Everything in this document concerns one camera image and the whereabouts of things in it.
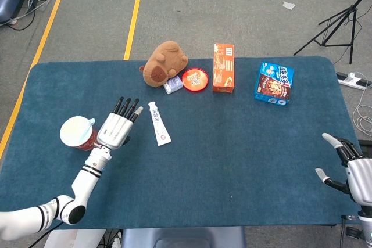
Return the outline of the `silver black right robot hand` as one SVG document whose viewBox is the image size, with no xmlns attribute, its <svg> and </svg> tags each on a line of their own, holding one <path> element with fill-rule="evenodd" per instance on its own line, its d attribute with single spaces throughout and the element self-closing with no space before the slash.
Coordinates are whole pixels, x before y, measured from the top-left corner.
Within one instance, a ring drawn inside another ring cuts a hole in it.
<svg viewBox="0 0 372 248">
<path fill-rule="evenodd" d="M 347 182 L 343 184 L 331 179 L 323 169 L 316 168 L 315 172 L 322 183 L 350 195 L 360 206 L 371 206 L 371 158 L 364 156 L 347 139 L 328 133 L 323 133 L 322 138 L 337 151 L 347 176 Z"/>
</svg>

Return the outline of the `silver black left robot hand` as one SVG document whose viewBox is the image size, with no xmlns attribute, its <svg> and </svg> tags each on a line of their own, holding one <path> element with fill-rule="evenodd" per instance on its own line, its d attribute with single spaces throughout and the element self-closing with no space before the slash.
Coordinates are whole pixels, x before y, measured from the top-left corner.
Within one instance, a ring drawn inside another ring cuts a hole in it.
<svg viewBox="0 0 372 248">
<path fill-rule="evenodd" d="M 134 122 L 143 111 L 143 107 L 138 106 L 139 101 L 138 98 L 131 100 L 131 98 L 119 97 L 98 131 L 96 141 L 99 146 L 116 150 L 129 141 L 128 135 Z"/>
</svg>

